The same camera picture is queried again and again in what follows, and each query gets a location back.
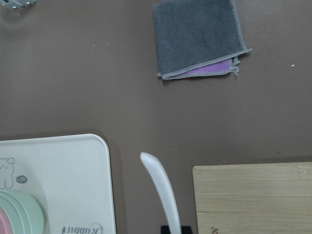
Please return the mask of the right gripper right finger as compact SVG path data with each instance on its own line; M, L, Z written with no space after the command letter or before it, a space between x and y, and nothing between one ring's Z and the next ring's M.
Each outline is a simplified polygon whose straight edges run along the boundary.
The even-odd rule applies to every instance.
M191 226L181 226L181 234L192 234Z

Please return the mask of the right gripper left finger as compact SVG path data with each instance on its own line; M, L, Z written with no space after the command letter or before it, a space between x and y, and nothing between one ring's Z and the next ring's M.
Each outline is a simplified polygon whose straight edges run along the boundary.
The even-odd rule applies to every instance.
M171 234L169 226L161 226L160 234Z

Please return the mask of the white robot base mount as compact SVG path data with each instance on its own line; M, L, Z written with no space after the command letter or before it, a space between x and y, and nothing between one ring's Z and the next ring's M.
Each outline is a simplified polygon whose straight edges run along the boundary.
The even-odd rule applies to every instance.
M17 10L20 8L31 6L37 3L36 0L0 0L0 3L5 8L10 10Z

